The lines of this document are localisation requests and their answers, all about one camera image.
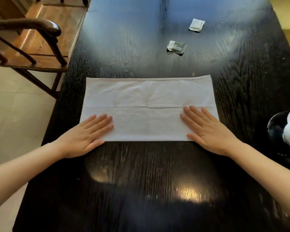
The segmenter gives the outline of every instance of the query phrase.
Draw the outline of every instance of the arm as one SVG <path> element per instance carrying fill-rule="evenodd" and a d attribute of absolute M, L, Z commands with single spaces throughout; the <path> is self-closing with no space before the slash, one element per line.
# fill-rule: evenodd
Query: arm
<path fill-rule="evenodd" d="M 62 158 L 84 155 L 104 142 L 100 136 L 110 131 L 112 117 L 89 117 L 54 142 L 0 165 L 0 205 L 20 187 Z"/>
<path fill-rule="evenodd" d="M 193 131 L 187 136 L 204 149 L 234 160 L 290 212 L 290 170 L 267 158 L 234 134 L 206 109 L 184 108 L 182 120 Z"/>

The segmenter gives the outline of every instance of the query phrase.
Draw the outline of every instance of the tile floor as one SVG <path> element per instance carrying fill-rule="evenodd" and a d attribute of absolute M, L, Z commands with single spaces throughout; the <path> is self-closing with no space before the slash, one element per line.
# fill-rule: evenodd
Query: tile floor
<path fill-rule="evenodd" d="M 31 73 L 50 87 L 56 76 Z M 41 146 L 55 101 L 12 69 L 0 67 L 0 164 Z M 0 232 L 12 231 L 26 186 L 0 207 Z"/>

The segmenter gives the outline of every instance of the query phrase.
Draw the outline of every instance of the wooden armchair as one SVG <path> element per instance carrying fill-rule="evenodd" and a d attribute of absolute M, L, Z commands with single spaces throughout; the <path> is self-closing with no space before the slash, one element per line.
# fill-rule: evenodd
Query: wooden armchair
<path fill-rule="evenodd" d="M 68 68 L 87 6 L 88 0 L 36 0 L 26 18 L 0 20 L 0 30 L 23 30 L 12 44 L 0 37 L 9 46 L 4 55 L 0 53 L 0 66 L 12 68 L 57 98 L 56 89 Z M 52 88 L 28 70 L 56 72 Z"/>

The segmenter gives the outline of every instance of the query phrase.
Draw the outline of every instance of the forearm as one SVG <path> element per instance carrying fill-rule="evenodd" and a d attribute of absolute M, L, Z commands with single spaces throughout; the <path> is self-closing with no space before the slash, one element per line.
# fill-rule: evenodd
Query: forearm
<path fill-rule="evenodd" d="M 54 143 L 0 165 L 0 205 L 33 177 L 60 160 L 62 154 Z"/>
<path fill-rule="evenodd" d="M 290 170 L 241 143 L 228 150 L 240 167 L 259 182 L 290 213 Z"/>

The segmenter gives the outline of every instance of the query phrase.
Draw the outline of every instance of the black wooden table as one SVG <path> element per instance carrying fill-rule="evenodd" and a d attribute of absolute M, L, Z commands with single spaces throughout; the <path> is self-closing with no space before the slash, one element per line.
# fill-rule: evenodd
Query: black wooden table
<path fill-rule="evenodd" d="M 208 74 L 220 121 L 279 162 L 266 124 L 290 110 L 290 48 L 267 0 L 92 0 L 43 144 L 79 123 L 86 77 Z M 290 216 L 193 142 L 109 142 L 32 179 L 14 231 L 290 231 Z"/>

